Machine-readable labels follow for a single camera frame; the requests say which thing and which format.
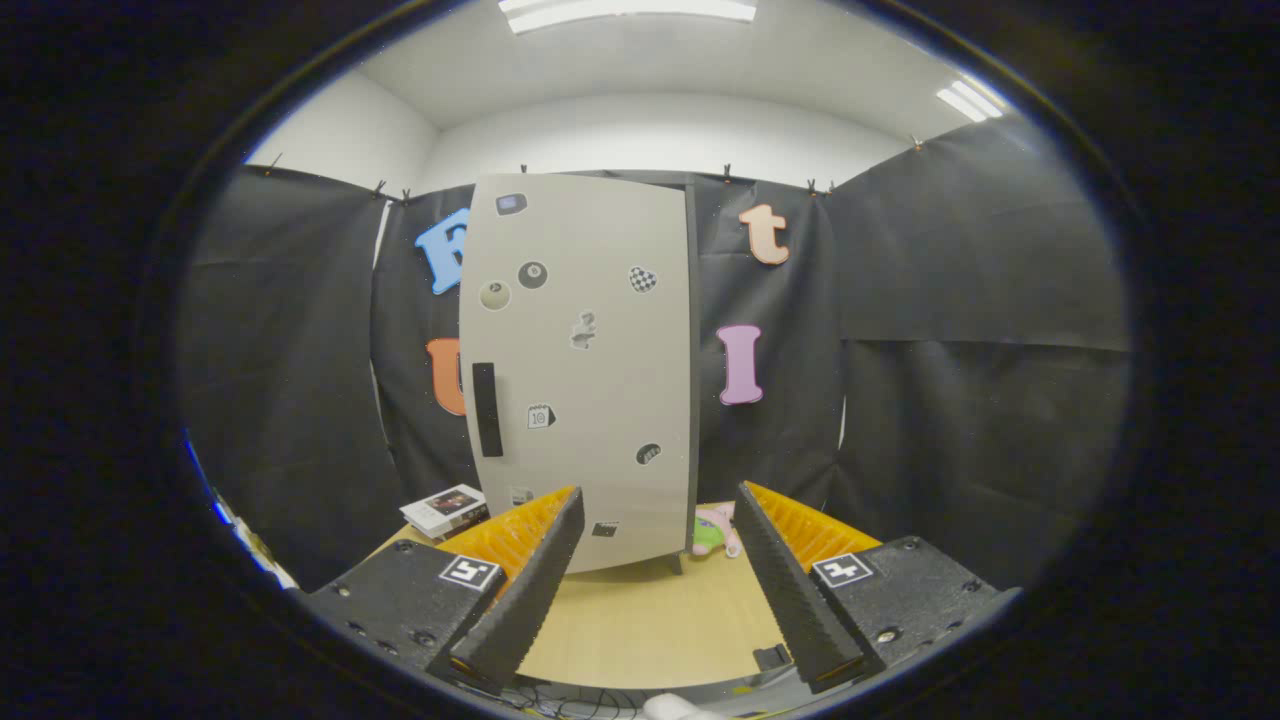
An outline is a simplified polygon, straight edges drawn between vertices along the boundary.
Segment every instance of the fluorescent light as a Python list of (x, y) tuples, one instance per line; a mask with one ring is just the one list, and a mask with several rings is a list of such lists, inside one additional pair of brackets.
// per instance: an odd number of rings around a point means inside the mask
[(996, 108), (995, 105), (991, 104), (991, 100), (987, 100), (982, 95), (978, 95), (977, 90), (969, 87), (964, 82), (957, 79), (951, 83), (951, 87), (954, 87), (955, 91), (959, 92), (960, 95), (964, 95), (965, 100), (977, 105), (979, 110), (987, 113), (988, 118), (998, 118), (1000, 115), (1004, 115), (1004, 113), (1000, 111), (1000, 108)]
[(503, 0), (498, 8), (507, 14), (507, 23), (516, 35), (608, 15), (701, 15), (748, 23), (755, 19), (755, 6), (740, 0)]
[(951, 92), (950, 88), (943, 87), (942, 90), (940, 90), (938, 91), (938, 100), (942, 100), (947, 105), (951, 105), (956, 110), (960, 110), (970, 120), (973, 120), (975, 123), (980, 123), (982, 120), (987, 119), (987, 115), (983, 115), (980, 110), (978, 110), (977, 108), (974, 108), (973, 105), (970, 105), (964, 97), (960, 97), (955, 92)]
[(1009, 108), (1009, 102), (1005, 102), (1005, 99), (1001, 97), (998, 92), (996, 92), (995, 90), (987, 87), (978, 78), (975, 78), (973, 76), (969, 76), (969, 74), (964, 74), (964, 73), (960, 73), (960, 77), (964, 78), (965, 83), (968, 83), (969, 87), (977, 90), (987, 100), (991, 100), (996, 105), (996, 108), (1001, 108), (1001, 109)]

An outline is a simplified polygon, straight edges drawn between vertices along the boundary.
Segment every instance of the green plush toy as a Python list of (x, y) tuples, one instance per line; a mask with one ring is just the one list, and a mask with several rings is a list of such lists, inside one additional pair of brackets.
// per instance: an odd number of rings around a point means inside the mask
[(709, 555), (722, 544), (724, 555), (730, 557), (737, 557), (742, 552), (742, 541), (733, 529), (732, 502), (710, 510), (699, 507), (694, 515), (694, 555)]

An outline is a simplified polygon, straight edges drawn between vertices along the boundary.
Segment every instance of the black handle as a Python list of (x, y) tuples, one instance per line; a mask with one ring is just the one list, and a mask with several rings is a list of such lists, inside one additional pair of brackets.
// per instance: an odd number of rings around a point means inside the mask
[(476, 427), (480, 429), (480, 454), (502, 457), (502, 428), (498, 427), (498, 389), (493, 380), (493, 363), (471, 365), (471, 393), (475, 401)]

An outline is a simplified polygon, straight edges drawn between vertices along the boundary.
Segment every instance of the book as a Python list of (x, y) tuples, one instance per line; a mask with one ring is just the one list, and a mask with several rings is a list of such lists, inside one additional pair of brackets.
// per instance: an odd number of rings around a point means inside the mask
[(424, 497), (401, 507), (404, 520), (417, 532), (439, 542), (489, 519), (484, 493), (468, 486)]

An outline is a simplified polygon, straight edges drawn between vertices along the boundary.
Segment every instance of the white cabinet door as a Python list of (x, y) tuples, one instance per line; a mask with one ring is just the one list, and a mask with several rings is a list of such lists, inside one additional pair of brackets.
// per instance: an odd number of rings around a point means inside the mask
[(570, 571), (686, 547), (689, 266), (682, 191), (575, 176), (476, 183), (460, 296), (476, 470), (494, 514), (582, 488)]

